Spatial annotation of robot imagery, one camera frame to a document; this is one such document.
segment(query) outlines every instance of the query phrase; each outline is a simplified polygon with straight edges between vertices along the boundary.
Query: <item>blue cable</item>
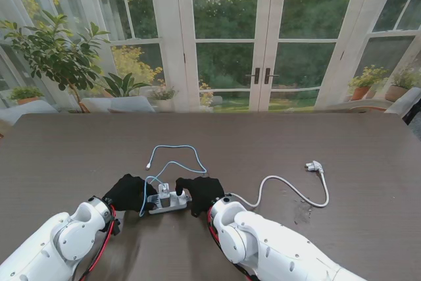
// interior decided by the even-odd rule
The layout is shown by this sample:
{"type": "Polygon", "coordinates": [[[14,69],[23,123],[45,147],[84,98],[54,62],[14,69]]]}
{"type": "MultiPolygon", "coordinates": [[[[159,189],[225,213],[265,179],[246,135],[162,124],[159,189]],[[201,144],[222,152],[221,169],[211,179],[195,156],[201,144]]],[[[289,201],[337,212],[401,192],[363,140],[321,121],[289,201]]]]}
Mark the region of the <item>blue cable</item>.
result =
{"type": "Polygon", "coordinates": [[[200,158],[199,158],[199,155],[197,154],[196,148],[194,148],[193,146],[190,146],[190,145],[158,145],[158,146],[155,146],[155,148],[152,151],[151,159],[149,159],[149,162],[148,162],[148,164],[146,166],[146,170],[149,170],[151,168],[151,164],[152,164],[153,157],[155,155],[155,151],[158,148],[160,148],[160,147],[165,147],[165,148],[191,148],[195,152],[197,163],[200,165],[200,167],[202,168],[202,170],[190,169],[189,167],[186,167],[186,166],[184,166],[184,165],[182,165],[182,164],[180,164],[180,163],[178,163],[176,161],[168,161],[167,164],[164,166],[164,168],[156,176],[148,176],[148,177],[146,177],[146,179],[145,179],[145,187],[143,189],[143,205],[142,205],[142,208],[140,209],[140,213],[139,213],[139,216],[140,217],[142,217],[145,214],[145,212],[143,211],[143,209],[145,208],[145,204],[146,204],[146,185],[147,185],[147,179],[152,178],[152,181],[150,182],[150,184],[152,182],[154,182],[155,180],[159,181],[162,184],[162,182],[158,179],[158,177],[171,164],[175,164],[177,166],[180,166],[180,167],[182,167],[182,168],[184,168],[184,169],[186,169],[188,171],[195,172],[197,174],[206,174],[208,172],[208,170],[203,166],[202,162],[200,161],[200,158]]]}

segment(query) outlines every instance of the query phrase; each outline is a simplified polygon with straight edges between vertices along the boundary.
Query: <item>electrical plug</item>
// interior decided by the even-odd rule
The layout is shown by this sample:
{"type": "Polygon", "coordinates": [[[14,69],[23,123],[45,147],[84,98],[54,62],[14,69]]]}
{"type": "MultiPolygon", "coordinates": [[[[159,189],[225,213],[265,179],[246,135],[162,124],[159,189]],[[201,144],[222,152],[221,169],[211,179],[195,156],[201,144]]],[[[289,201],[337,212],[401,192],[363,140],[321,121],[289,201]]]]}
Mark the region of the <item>electrical plug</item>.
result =
{"type": "Polygon", "coordinates": [[[324,172],[322,164],[318,161],[312,161],[311,163],[305,164],[305,168],[308,171],[318,171],[320,173],[324,172]]]}

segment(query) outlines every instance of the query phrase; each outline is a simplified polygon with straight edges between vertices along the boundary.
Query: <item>power strip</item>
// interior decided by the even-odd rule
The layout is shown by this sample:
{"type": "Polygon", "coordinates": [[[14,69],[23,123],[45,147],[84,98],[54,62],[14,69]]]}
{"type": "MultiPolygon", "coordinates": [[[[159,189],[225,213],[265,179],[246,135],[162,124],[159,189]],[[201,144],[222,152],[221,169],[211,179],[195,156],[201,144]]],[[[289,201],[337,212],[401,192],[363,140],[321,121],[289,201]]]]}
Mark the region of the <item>power strip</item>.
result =
{"type": "Polygon", "coordinates": [[[147,197],[147,201],[155,204],[155,207],[149,211],[149,214],[159,214],[185,209],[187,207],[187,202],[191,201],[191,198],[186,195],[184,190],[183,193],[178,196],[175,191],[168,192],[168,184],[160,184],[159,194],[150,195],[147,197]]]}

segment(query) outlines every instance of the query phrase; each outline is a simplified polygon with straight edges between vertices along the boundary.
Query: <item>white power strip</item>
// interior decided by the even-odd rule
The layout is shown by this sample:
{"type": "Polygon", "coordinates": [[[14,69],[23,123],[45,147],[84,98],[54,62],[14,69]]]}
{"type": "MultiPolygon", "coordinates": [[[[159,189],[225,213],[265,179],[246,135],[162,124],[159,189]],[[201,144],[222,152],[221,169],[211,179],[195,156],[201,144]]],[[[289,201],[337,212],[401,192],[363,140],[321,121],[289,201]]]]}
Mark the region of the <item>white power strip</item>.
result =
{"type": "Polygon", "coordinates": [[[190,197],[188,197],[184,191],[181,194],[181,196],[178,196],[175,191],[170,192],[169,200],[170,206],[163,207],[159,194],[150,195],[149,197],[147,197],[148,202],[152,202],[156,205],[153,210],[149,211],[149,214],[158,214],[185,209],[187,207],[187,202],[191,201],[190,197]]]}

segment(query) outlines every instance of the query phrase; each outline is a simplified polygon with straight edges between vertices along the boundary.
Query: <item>door handle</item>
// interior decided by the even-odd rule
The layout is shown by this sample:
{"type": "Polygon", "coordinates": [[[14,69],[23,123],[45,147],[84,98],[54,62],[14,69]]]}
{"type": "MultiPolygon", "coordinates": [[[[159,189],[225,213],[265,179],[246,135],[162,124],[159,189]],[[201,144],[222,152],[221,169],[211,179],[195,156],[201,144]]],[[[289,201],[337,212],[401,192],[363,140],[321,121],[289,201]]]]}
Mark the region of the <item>door handle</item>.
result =
{"type": "Polygon", "coordinates": [[[270,68],[266,68],[266,74],[264,75],[264,83],[267,85],[269,84],[269,77],[279,77],[279,75],[269,75],[270,68]]]}
{"type": "Polygon", "coordinates": [[[255,69],[255,74],[247,74],[245,75],[246,77],[254,77],[255,78],[255,85],[257,85],[259,83],[259,76],[260,75],[260,68],[256,67],[255,69]]]}

